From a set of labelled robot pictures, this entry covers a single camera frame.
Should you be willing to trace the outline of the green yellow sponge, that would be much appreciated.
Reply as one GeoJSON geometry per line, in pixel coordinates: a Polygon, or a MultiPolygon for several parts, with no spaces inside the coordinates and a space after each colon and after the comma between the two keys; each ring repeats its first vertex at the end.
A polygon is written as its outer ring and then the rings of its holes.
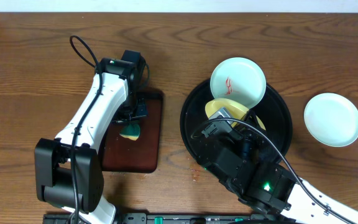
{"type": "Polygon", "coordinates": [[[136,141],[140,136],[140,126],[137,123],[130,123],[121,129],[120,136],[136,141]]]}

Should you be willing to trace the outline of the yellow plate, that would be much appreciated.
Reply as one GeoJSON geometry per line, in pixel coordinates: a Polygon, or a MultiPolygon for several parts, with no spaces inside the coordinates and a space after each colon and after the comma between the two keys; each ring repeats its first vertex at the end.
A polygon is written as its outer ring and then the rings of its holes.
{"type": "Polygon", "coordinates": [[[213,114],[219,109],[225,108],[228,113],[236,119],[243,120],[249,109],[234,101],[227,98],[216,98],[206,103],[204,110],[208,118],[212,118],[213,114]]]}

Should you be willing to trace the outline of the light blue plate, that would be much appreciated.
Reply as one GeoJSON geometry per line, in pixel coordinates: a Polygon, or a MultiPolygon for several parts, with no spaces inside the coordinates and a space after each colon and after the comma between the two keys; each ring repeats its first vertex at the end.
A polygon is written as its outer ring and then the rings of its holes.
{"type": "Polygon", "coordinates": [[[308,132],[331,147],[344,147],[358,138],[358,109],[336,93],[321,93],[307,102],[303,119],[308,132]]]}
{"type": "Polygon", "coordinates": [[[255,62],[233,57],[213,70],[209,85],[214,98],[227,98],[253,108],[264,97],[267,82],[263,70],[255,62]]]}

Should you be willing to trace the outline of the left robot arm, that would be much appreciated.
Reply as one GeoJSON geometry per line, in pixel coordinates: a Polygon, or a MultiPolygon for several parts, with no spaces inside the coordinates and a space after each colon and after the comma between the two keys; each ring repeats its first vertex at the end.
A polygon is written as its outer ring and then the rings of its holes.
{"type": "Polygon", "coordinates": [[[113,223],[116,208],[103,197],[99,149],[110,124],[130,124],[147,116],[136,93],[148,65],[139,52],[96,64],[93,84],[80,108],[54,139],[35,147],[37,198],[71,214],[67,223],[113,223]]]}

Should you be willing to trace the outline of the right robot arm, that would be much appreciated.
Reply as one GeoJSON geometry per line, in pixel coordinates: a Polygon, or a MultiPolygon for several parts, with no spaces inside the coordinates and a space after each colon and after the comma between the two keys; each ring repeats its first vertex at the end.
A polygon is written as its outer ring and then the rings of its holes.
{"type": "Polygon", "coordinates": [[[240,155],[246,142],[278,151],[258,126],[239,119],[214,118],[195,128],[191,138],[201,144],[195,152],[197,163],[256,212],[281,215],[297,223],[358,223],[357,210],[300,178],[286,159],[281,166],[240,155]]]}

